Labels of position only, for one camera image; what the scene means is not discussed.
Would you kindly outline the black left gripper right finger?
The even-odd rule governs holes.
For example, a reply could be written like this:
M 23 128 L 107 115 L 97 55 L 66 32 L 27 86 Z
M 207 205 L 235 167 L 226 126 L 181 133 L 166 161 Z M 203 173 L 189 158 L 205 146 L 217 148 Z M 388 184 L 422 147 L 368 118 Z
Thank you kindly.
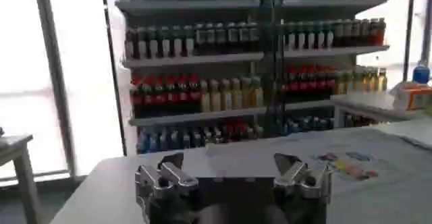
M 273 180 L 275 190 L 285 198 L 294 194 L 305 199 L 331 202 L 331 171 L 328 162 L 312 167 L 297 156 L 275 153 L 273 156 L 280 176 Z

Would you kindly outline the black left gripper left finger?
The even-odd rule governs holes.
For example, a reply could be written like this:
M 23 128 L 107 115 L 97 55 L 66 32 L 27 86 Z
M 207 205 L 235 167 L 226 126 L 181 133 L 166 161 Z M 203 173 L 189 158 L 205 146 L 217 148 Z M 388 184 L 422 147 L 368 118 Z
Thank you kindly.
M 199 181 L 182 170 L 184 154 L 164 156 L 156 167 L 140 165 L 135 172 L 136 203 L 149 212 L 151 205 L 171 204 L 176 200 L 194 204 Z

